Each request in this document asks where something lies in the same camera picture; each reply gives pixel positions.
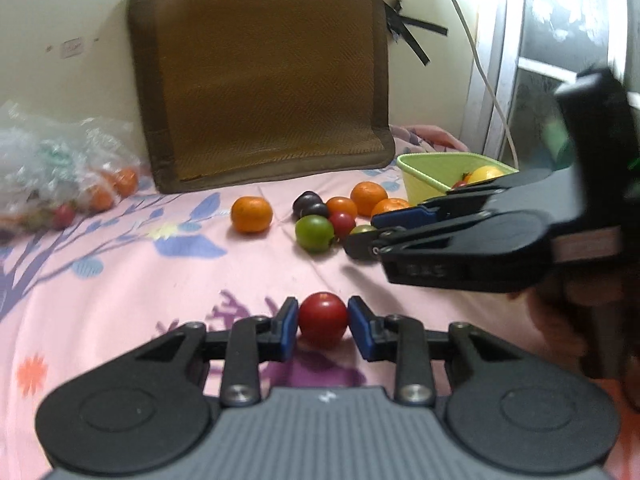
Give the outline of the person's right hand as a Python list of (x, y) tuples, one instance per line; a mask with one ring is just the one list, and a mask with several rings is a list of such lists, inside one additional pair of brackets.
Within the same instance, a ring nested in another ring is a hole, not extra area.
[[(536, 288), (509, 292), (506, 296), (513, 301), (525, 298), (530, 319), (561, 364), (577, 365), (579, 359), (586, 355), (585, 338), (574, 331), (568, 318), (549, 304)], [(612, 308), (626, 299), (625, 278), (608, 274), (568, 282), (565, 285), (565, 297), (571, 304), (591, 310)], [(634, 356), (627, 358), (620, 388), (627, 404), (638, 413), (639, 348), (636, 348)]]

